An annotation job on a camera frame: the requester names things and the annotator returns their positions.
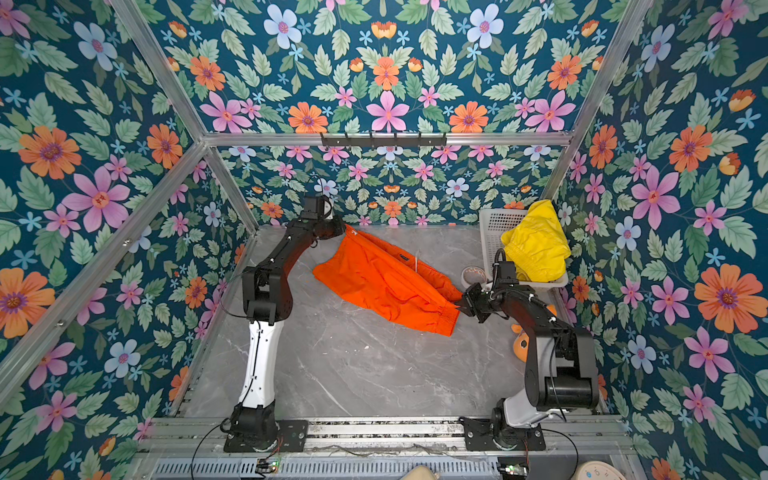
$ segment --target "laundry basket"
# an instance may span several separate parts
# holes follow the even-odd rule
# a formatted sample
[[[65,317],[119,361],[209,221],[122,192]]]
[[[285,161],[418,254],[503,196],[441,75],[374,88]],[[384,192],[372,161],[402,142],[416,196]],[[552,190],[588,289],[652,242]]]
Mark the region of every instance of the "laundry basket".
[[[482,242],[482,256],[485,274],[493,278],[493,260],[496,251],[504,248],[502,234],[510,231],[522,222],[527,210],[508,208],[488,208],[480,210],[480,241]],[[544,292],[553,288],[565,286],[568,283],[568,273],[554,282],[520,282],[521,285],[529,285],[537,292]]]

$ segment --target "orange shorts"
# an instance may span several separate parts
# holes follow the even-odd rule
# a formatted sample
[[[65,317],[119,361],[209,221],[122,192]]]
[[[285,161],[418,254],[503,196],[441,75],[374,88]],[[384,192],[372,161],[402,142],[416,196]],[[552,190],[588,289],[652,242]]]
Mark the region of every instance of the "orange shorts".
[[[347,302],[373,310],[390,322],[450,336],[462,298],[451,280],[405,250],[373,235],[346,228],[331,260],[315,278]]]

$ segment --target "pink flower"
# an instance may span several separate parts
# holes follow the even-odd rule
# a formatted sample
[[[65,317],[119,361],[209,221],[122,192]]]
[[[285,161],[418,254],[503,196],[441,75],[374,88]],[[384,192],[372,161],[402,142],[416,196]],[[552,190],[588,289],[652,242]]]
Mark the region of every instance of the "pink flower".
[[[698,342],[690,336],[684,340],[688,348],[696,352],[688,359],[688,365],[695,369],[700,369],[703,365],[707,378],[713,382],[716,382],[717,377],[720,376],[717,369],[725,373],[736,372],[730,360],[720,356],[728,350],[727,340],[716,339],[710,344],[710,334],[702,326],[696,331],[696,336],[699,339]]]
[[[240,127],[250,127],[253,125],[250,120],[238,115],[240,113],[240,102],[238,100],[229,100],[227,106],[224,106],[224,100],[218,94],[210,92],[208,100],[213,106],[202,104],[200,109],[209,117],[215,117],[214,130],[225,131],[230,129],[233,134],[242,132]]]
[[[120,290],[123,292],[117,297],[118,302],[123,302],[123,308],[128,310],[131,305],[138,305],[141,301],[139,296],[144,292],[143,288],[139,288],[136,282],[131,282],[130,285],[123,283],[120,285]]]
[[[29,387],[33,390],[39,389],[48,378],[48,370],[51,371],[51,375],[64,375],[68,370],[67,363],[59,359],[72,353],[72,350],[74,350],[74,343],[67,342],[48,352],[29,377]]]
[[[590,212],[589,217],[587,217],[587,225],[584,227],[584,230],[587,231],[590,235],[595,235],[598,230],[600,230],[600,226],[598,225],[598,220],[600,220],[600,217],[595,215],[594,213]]]
[[[560,90],[552,97],[552,103],[550,104],[543,98],[539,98],[536,101],[536,111],[539,115],[531,115],[531,117],[525,121],[525,124],[529,127],[538,125],[536,131],[549,131],[549,127],[552,130],[559,131],[565,128],[565,121],[560,118],[563,115],[570,114],[575,108],[575,104],[565,104],[565,90]]]
[[[477,157],[477,161],[483,161],[486,157],[493,157],[492,145],[475,145],[471,147],[470,157]]]
[[[29,15],[13,9],[13,0],[0,0],[0,33],[13,35],[13,31],[24,38],[29,38],[29,31],[22,23],[29,23]]]
[[[440,7],[440,0],[419,0],[419,3],[422,5],[429,3],[429,6],[432,7],[432,10],[435,12],[437,12],[437,9]]]
[[[61,430],[61,426],[64,425],[64,419],[68,419],[78,412],[77,407],[70,406],[78,399],[77,393],[70,393],[67,398],[64,397],[64,393],[58,390],[51,397],[51,405],[39,406],[35,413],[40,418],[38,423],[38,433],[42,432],[48,426],[51,426],[51,430],[58,432]]]
[[[326,0],[326,8],[333,12],[333,8],[337,3],[339,5],[346,5],[346,0]]]
[[[426,180],[426,179],[428,179],[430,177],[434,177],[435,176],[435,172],[433,172],[432,169],[433,169],[432,165],[429,165],[427,167],[427,164],[422,162],[422,164],[419,165],[418,167],[414,168],[413,171],[416,172],[416,178],[418,178],[420,180]]]
[[[69,230],[80,230],[80,224],[74,219],[78,217],[78,212],[67,212],[67,207],[59,204],[56,211],[48,210],[44,212],[45,218],[51,222],[45,226],[49,232],[58,230],[62,237],[69,237]]]
[[[182,204],[185,204],[187,202],[187,197],[184,195],[186,192],[189,191],[189,187],[187,185],[181,184],[176,189],[175,192],[170,196],[170,204],[175,205],[176,202],[181,202]]]
[[[587,173],[587,168],[584,164],[587,163],[587,154],[579,155],[576,154],[576,158],[571,160],[571,164],[568,165],[572,172],[571,172],[571,180],[576,180],[576,183],[579,183],[581,181],[581,175],[585,175]]]
[[[634,175],[634,177],[632,177],[632,180],[637,181],[638,178],[642,178],[643,180],[645,180],[645,177],[647,175],[645,171],[650,168],[650,162],[647,160],[648,160],[648,157],[645,155],[643,155],[640,158],[637,158],[637,157],[634,158],[634,166],[629,169],[629,173]]]
[[[701,423],[704,419],[710,422],[715,421],[715,415],[710,410],[716,405],[715,401],[710,397],[705,397],[701,387],[696,384],[694,389],[691,390],[688,387],[683,387],[683,393],[688,399],[683,400],[683,406],[689,410],[694,411],[694,418],[697,422]]]
[[[125,222],[125,219],[128,218],[128,210],[118,201],[128,198],[131,189],[124,185],[115,185],[110,188],[109,172],[104,167],[99,167],[96,170],[95,185],[85,175],[74,174],[73,177],[74,184],[85,192],[85,195],[69,194],[64,197],[61,203],[78,212],[88,209],[88,213],[83,217],[85,231],[98,230],[101,227],[102,217],[113,228],[118,228]]]
[[[733,22],[744,18],[750,11],[750,8],[743,4],[743,0],[723,0],[720,7],[723,11],[713,13],[708,20],[710,25],[714,25],[710,30],[709,40],[717,37],[718,33],[722,34],[723,37],[730,35],[730,31],[733,30]]]
[[[528,114],[532,114],[536,111],[535,105],[535,101],[523,98],[521,103],[515,105],[515,109],[517,110],[515,116],[520,117],[522,115],[523,118],[528,118]]]
[[[300,164],[304,163],[305,158],[312,158],[312,154],[309,152],[310,146],[304,145],[302,147],[286,147],[288,151],[286,156],[288,158],[296,158],[296,161]]]
[[[352,108],[352,102],[357,101],[357,98],[352,94],[352,88],[344,90],[344,87],[339,87],[339,92],[336,93],[336,100],[339,101],[340,107]]]
[[[664,312],[664,318],[672,325],[675,320],[675,313],[683,318],[689,318],[688,308],[681,302],[688,298],[688,289],[678,288],[674,289],[674,284],[670,277],[664,279],[664,289],[660,286],[653,285],[650,291],[661,300],[656,300],[653,305],[654,312]]]
[[[645,217],[645,214],[648,214],[648,224],[656,230],[661,223],[661,212],[659,209],[664,210],[668,214],[677,212],[680,209],[677,198],[664,194],[675,188],[678,176],[677,172],[672,172],[671,174],[664,175],[664,178],[659,182],[659,170],[651,166],[645,178],[647,186],[634,185],[632,187],[632,195],[638,200],[642,200],[634,208],[632,217],[640,219]]]
[[[96,300],[101,300],[104,298],[104,295],[107,294],[107,289],[100,286],[95,291],[93,296],[91,297],[91,300],[88,302],[88,305],[86,305],[80,312],[78,313],[78,323],[81,325],[85,325],[88,323],[88,320],[91,318],[92,313],[101,314],[104,313],[104,304],[102,302],[97,302]]]
[[[280,162],[280,164],[277,166],[277,171],[281,177],[285,177],[288,180],[293,178],[293,175],[296,175],[296,171],[293,169],[293,165],[285,165],[283,162]]]
[[[596,177],[594,174],[589,174],[589,184],[584,185],[584,191],[587,192],[587,203],[600,203],[600,196],[605,192],[605,186],[601,185],[602,183],[603,174],[599,174]]]
[[[440,94],[435,91],[435,87],[429,87],[429,90],[422,88],[422,96],[419,97],[419,101],[424,104],[424,108],[429,105],[437,105],[437,101],[440,98]]]
[[[205,163],[204,160],[197,162],[194,170],[192,170],[192,180],[194,180],[194,183],[199,184],[200,180],[205,180],[208,178],[208,176],[205,174],[206,167],[208,167],[208,164]]]
[[[110,155],[109,161],[110,163],[104,164],[104,166],[107,168],[107,170],[112,172],[112,180],[117,180],[119,178],[121,182],[126,182],[128,181],[128,177],[126,177],[126,175],[134,173],[132,169],[126,167],[128,162],[125,160],[125,157],[118,160],[118,158],[114,155]]]
[[[188,218],[184,218],[183,214],[179,213],[177,215],[172,215],[170,219],[174,223],[171,229],[176,232],[179,237],[190,230],[188,227],[190,220]]]
[[[621,292],[624,294],[624,303],[631,303],[632,308],[637,308],[637,301],[643,301],[643,294],[638,292],[640,289],[640,282],[633,282],[627,278],[627,286],[621,287]]]
[[[504,174],[504,169],[505,169],[505,168],[506,168],[506,167],[504,166],[504,164],[502,163],[502,161],[501,161],[501,160],[499,160],[499,161],[498,161],[498,162],[496,162],[495,164],[489,164],[489,165],[488,165],[488,170],[486,171],[486,173],[487,173],[488,175],[490,175],[490,176],[491,176],[491,178],[493,178],[493,177],[500,177],[501,175],[503,175],[503,174]]]
[[[254,118],[261,118],[261,113],[259,112],[261,110],[261,105],[254,104],[253,100],[250,98],[246,101],[240,100],[240,113],[241,114],[248,114],[248,118],[253,120]]]
[[[349,168],[349,177],[360,181],[361,178],[368,178],[367,171],[368,169],[362,166],[358,161],[354,167]]]
[[[571,325],[576,325],[576,312],[574,312],[574,309],[576,308],[576,299],[569,296],[568,291],[565,288],[560,289],[560,297],[562,297],[563,303],[565,304],[566,320]]]
[[[386,90],[382,93],[381,106],[371,104],[366,106],[368,113],[374,117],[378,117],[371,124],[371,130],[379,131],[386,127],[387,133],[392,132],[392,129],[403,131],[406,129],[406,123],[400,118],[408,113],[410,107],[406,104],[395,105],[395,95],[391,91]]]
[[[341,164],[342,158],[349,158],[349,152],[344,151],[344,147],[320,147],[320,151],[325,152],[323,160],[333,160],[336,165]]]
[[[697,208],[694,210],[698,220],[694,222],[694,227],[704,228],[704,233],[709,236],[712,233],[712,227],[718,230],[725,227],[725,223],[720,219],[727,212],[727,208],[715,208],[714,200],[707,202],[707,209]]]
[[[458,145],[445,145],[443,148],[439,148],[432,152],[432,158],[439,158],[440,164],[445,165],[445,162],[448,160],[456,160],[458,158],[458,155],[456,154],[457,151],[459,151],[461,147]]]

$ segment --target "yellow garment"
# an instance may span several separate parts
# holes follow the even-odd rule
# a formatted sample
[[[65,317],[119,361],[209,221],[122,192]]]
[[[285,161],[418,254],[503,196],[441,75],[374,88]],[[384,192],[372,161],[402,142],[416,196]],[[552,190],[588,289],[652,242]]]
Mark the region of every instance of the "yellow garment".
[[[522,222],[502,235],[502,243],[507,260],[515,262],[518,279],[524,281],[554,282],[565,273],[565,259],[571,256],[549,200],[531,204]]]

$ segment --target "cable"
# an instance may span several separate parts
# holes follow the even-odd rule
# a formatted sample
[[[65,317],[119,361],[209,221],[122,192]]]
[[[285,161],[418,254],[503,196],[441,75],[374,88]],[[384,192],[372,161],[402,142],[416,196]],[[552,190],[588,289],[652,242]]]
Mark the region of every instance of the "cable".
[[[576,447],[576,444],[574,443],[574,441],[571,440],[571,437],[569,437],[568,435],[565,435],[563,432],[558,432],[557,430],[550,430],[550,429],[541,429],[541,430],[544,432],[552,432],[552,433],[557,433],[559,435],[563,435],[566,439],[568,439],[571,445],[574,446],[574,450],[576,451],[576,463],[574,464],[574,471],[571,472],[571,474],[567,478],[573,477],[574,474],[576,473],[576,468],[578,468],[578,448]]]

